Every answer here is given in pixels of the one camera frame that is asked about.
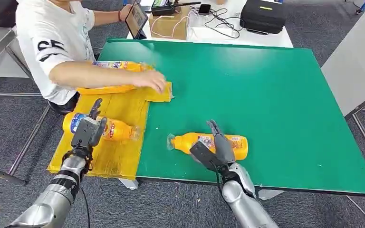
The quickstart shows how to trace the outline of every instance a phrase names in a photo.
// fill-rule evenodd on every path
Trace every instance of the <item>yellow mat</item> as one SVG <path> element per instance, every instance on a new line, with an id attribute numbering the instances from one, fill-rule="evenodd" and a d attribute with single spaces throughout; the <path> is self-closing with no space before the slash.
<path id="1" fill-rule="evenodd" d="M 122 177 L 135 179 L 138 168 L 141 147 L 143 143 L 144 130 L 146 126 L 149 101 L 169 102 L 172 95 L 172 84 L 167 82 L 165 92 L 156 93 L 150 88 L 138 88 L 126 93 L 81 95 L 74 112 L 88 114 L 94 102 L 102 98 L 101 113 L 111 119 L 125 122 L 129 126 L 138 126 L 142 133 L 138 140 L 106 141 L 100 143 L 93 150 L 93 170 L 87 173 L 89 176 L 99 177 Z M 48 166 L 51 173 L 59 171 L 62 156 L 72 149 L 72 133 L 64 133 L 55 151 L 55 154 Z"/>

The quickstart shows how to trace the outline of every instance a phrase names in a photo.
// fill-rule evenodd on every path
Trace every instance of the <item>cardboard box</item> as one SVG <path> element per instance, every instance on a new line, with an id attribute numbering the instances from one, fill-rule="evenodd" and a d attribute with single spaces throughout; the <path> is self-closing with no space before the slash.
<path id="1" fill-rule="evenodd" d="M 180 13 L 176 12 L 170 16 L 159 16 L 159 17 L 154 17 L 153 15 L 149 16 L 149 25 L 151 28 L 150 32 L 152 34 L 152 37 L 169 38 L 169 39 L 187 39 L 187 26 L 188 26 L 187 16 L 188 13 L 190 12 L 190 6 L 177 7 L 176 11 Z M 173 35 L 173 28 L 179 21 L 181 22 L 175 27 Z"/>

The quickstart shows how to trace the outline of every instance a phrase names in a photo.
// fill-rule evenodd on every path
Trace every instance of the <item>person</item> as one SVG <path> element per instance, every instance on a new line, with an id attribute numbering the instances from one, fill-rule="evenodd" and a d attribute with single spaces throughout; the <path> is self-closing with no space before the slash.
<path id="1" fill-rule="evenodd" d="M 18 0 L 17 37 L 20 49 L 42 96 L 56 111 L 73 111 L 77 87 L 134 85 L 161 93 L 160 72 L 134 73 L 92 65 L 95 61 L 88 31 L 93 26 L 125 21 L 132 5 L 120 11 L 92 11 L 81 0 Z"/>

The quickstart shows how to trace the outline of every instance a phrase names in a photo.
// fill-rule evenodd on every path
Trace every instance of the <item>hand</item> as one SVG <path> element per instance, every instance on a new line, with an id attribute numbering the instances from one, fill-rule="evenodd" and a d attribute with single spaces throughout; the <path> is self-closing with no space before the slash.
<path id="1" fill-rule="evenodd" d="M 162 73 L 149 70 L 133 76 L 132 84 L 137 87 L 150 87 L 161 94 L 166 86 L 166 80 Z"/>
<path id="2" fill-rule="evenodd" d="M 121 11 L 119 11 L 119 18 L 121 19 L 121 21 L 125 21 L 126 17 L 128 16 L 129 11 L 131 10 L 132 5 L 131 4 L 126 4 Z"/>

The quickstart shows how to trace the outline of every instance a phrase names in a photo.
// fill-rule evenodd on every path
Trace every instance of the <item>bottle cap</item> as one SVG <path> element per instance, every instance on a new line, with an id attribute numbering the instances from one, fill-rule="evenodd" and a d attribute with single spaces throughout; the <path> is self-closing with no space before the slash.
<path id="1" fill-rule="evenodd" d="M 174 149 L 174 138 L 175 138 L 175 135 L 173 135 L 173 134 L 169 134 L 167 136 L 167 149 L 168 150 Z"/>

